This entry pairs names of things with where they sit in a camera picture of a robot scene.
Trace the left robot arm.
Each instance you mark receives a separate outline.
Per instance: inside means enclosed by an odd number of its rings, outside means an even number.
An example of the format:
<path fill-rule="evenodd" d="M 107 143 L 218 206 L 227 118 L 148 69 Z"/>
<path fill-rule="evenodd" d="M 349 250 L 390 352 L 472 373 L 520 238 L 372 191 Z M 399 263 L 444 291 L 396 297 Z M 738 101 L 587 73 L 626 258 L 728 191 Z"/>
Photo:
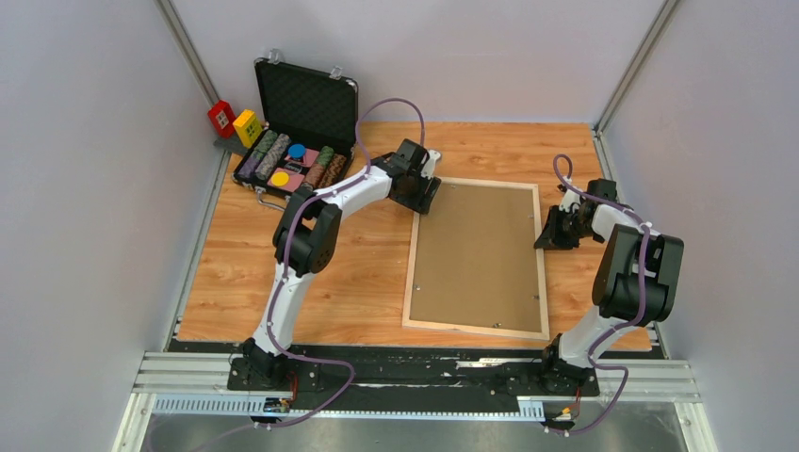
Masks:
<path fill-rule="evenodd" d="M 303 187 L 290 197 L 273 236 L 276 267 L 267 309 L 242 345 L 243 359 L 263 387 L 276 389 L 287 380 L 300 309 L 313 280 L 334 257 L 342 221 L 384 199 L 428 214 L 441 185 L 434 174 L 441 160 L 440 152 L 405 139 L 351 177 L 326 188 Z"/>

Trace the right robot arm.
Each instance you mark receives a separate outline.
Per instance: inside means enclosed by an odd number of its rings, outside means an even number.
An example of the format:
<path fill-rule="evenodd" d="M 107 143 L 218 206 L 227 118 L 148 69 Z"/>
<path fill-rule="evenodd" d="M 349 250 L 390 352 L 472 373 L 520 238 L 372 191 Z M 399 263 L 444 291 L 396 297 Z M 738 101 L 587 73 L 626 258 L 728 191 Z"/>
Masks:
<path fill-rule="evenodd" d="M 567 182 L 549 208 L 537 250 L 573 250 L 583 238 L 604 244 L 592 288 L 592 307 L 578 325 L 545 348 L 540 385 L 564 394 L 586 384 L 596 360 L 627 333 L 665 320 L 673 311 L 685 244 L 661 234 L 618 203 L 616 184 L 595 179 L 582 192 Z"/>

